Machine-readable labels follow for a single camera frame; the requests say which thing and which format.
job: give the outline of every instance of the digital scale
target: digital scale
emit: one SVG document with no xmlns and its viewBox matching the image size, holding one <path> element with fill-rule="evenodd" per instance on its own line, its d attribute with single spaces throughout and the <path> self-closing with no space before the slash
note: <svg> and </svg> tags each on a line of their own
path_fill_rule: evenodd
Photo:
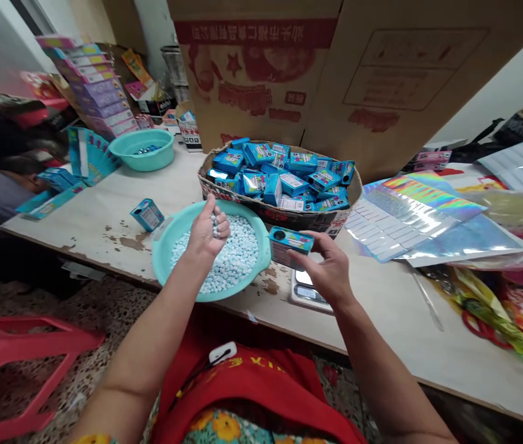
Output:
<svg viewBox="0 0 523 444">
<path fill-rule="evenodd" d="M 292 277 L 290 279 L 290 296 L 289 302 L 301 305 L 306 308 L 312 308 L 313 310 L 322 311 L 324 313 L 330 313 L 333 315 L 334 310 L 330 304 L 322 298 L 322 296 L 313 288 L 311 278 L 306 271 L 292 270 Z"/>
</svg>

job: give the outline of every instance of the teal bowl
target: teal bowl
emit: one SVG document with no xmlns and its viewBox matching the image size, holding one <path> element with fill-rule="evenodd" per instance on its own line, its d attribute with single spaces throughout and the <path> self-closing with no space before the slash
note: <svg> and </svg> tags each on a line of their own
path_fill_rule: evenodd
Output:
<svg viewBox="0 0 523 444">
<path fill-rule="evenodd" d="M 202 212 L 206 202 L 197 202 L 184 208 L 176 215 L 165 228 L 159 239 L 153 241 L 152 267 L 159 283 L 164 286 L 171 274 L 171 251 L 175 242 L 183 236 L 192 226 L 192 222 Z M 229 200 L 216 200 L 216 204 L 228 215 L 242 216 L 251 224 L 257 238 L 260 253 L 252 272 L 237 285 L 218 293 L 199 293 L 196 302 L 214 302 L 228 298 L 244 290 L 255 277 L 270 266 L 272 256 L 270 254 L 270 235 L 262 220 L 249 208 Z"/>
<path fill-rule="evenodd" d="M 174 137 L 164 129 L 141 129 L 124 134 L 109 144 L 109 151 L 136 171 L 155 171 L 169 165 L 174 157 Z M 157 145 L 161 148 L 145 154 L 134 154 L 140 148 Z"/>
</svg>

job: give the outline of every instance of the floor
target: floor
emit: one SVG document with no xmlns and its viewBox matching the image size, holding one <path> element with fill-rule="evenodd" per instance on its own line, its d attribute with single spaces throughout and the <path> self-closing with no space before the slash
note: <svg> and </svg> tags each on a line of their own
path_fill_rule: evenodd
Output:
<svg viewBox="0 0 523 444">
<path fill-rule="evenodd" d="M 155 294 L 112 277 L 89 282 L 63 302 L 43 290 L 26 295 L 18 294 L 20 291 L 21 286 L 16 282 L 0 284 L 0 316 L 52 315 L 76 326 L 107 332 L 103 345 L 82 354 L 50 397 L 45 409 L 56 410 L 57 414 L 48 427 L 40 433 L 10 441 L 60 443 L 78 419 L 112 354 Z M 0 399 L 0 419 L 20 414 L 60 359 L 12 363 L 1 368 L 1 379 L 8 381 L 9 389 Z M 360 398 L 352 371 L 318 356 L 315 363 L 329 404 L 349 417 L 369 443 L 380 443 L 381 437 Z"/>
</svg>

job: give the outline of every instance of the woman's left hand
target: woman's left hand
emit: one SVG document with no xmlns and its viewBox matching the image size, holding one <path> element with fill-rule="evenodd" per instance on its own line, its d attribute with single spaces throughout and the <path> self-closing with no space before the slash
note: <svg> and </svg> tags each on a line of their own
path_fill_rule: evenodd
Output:
<svg viewBox="0 0 523 444">
<path fill-rule="evenodd" d="M 213 214 L 216 216 L 218 237 L 212 236 L 213 223 L 210 217 Z M 231 227 L 226 214 L 221 212 L 216 205 L 216 198 L 209 194 L 202 213 L 192 224 L 192 232 L 189 236 L 186 252 L 192 252 L 198 256 L 205 255 L 214 260 L 220 250 L 223 249 L 230 234 Z"/>
</svg>

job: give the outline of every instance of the red plastic stool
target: red plastic stool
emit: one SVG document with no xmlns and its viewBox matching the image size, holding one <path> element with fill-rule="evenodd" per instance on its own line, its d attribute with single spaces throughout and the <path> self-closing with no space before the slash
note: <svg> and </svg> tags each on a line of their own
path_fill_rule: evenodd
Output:
<svg viewBox="0 0 523 444">
<path fill-rule="evenodd" d="M 37 327 L 56 327 L 61 331 L 29 333 Z M 0 441 L 44 429 L 56 412 L 40 414 L 39 410 L 77 356 L 99 347 L 104 339 L 103 333 L 85 331 L 51 316 L 0 318 L 0 367 L 15 361 L 66 355 L 27 409 L 19 416 L 0 421 Z"/>
</svg>

